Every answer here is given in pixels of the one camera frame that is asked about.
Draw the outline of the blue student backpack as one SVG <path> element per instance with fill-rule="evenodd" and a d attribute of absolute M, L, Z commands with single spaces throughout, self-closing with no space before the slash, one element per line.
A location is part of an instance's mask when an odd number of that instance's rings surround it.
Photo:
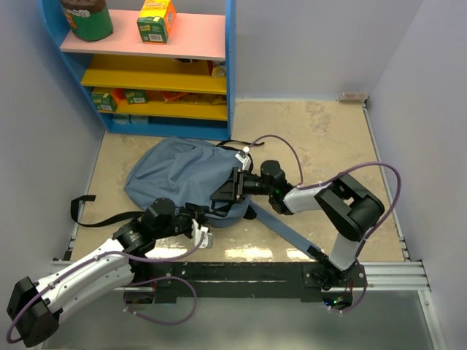
<path fill-rule="evenodd" d="M 136 211 L 145 211 L 155 200 L 168 198 L 177 207 L 186 203 L 208 206 L 204 225 L 227 228 L 241 219 L 258 219 L 282 237 L 289 232 L 300 235 L 256 206 L 251 200 L 253 195 L 233 204 L 210 199 L 211 194 L 227 181 L 234 167 L 242 169 L 235 158 L 239 150 L 229 147 L 225 141 L 212 144 L 177 137 L 164 139 L 136 162 L 123 190 L 138 206 Z"/>

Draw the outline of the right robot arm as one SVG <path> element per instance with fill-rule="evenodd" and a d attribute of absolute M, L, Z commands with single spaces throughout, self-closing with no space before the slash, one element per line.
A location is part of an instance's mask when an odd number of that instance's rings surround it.
<path fill-rule="evenodd" d="M 340 287 L 350 279 L 365 234 L 385 211 L 381 200 L 349 174 L 338 175 L 326 185 L 301 190 L 286 180 L 276 160 L 264 161 L 260 175 L 234 167 L 227 181 L 210 199 L 233 204 L 248 195 L 267 195 L 269 204 L 278 214 L 323 210 L 338 232 L 329 255 L 295 233 L 284 233 L 283 238 L 322 265 L 315 278 L 322 281 L 325 289 Z"/>

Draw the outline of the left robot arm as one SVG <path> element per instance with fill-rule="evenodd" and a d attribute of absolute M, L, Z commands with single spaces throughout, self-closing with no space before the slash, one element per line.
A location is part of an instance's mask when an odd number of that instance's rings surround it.
<path fill-rule="evenodd" d="M 100 295 L 130 283 L 145 285 L 151 277 L 147 257 L 157 240 L 186 235 L 204 238 L 206 206 L 186 203 L 177 207 L 159 198 L 145 211 L 127 211 L 96 223 L 101 228 L 123 222 L 111 238 L 67 268 L 33 281 L 24 277 L 13 287 L 7 306 L 12 320 L 6 334 L 9 344 L 31 348 L 48 339 L 61 320 Z"/>

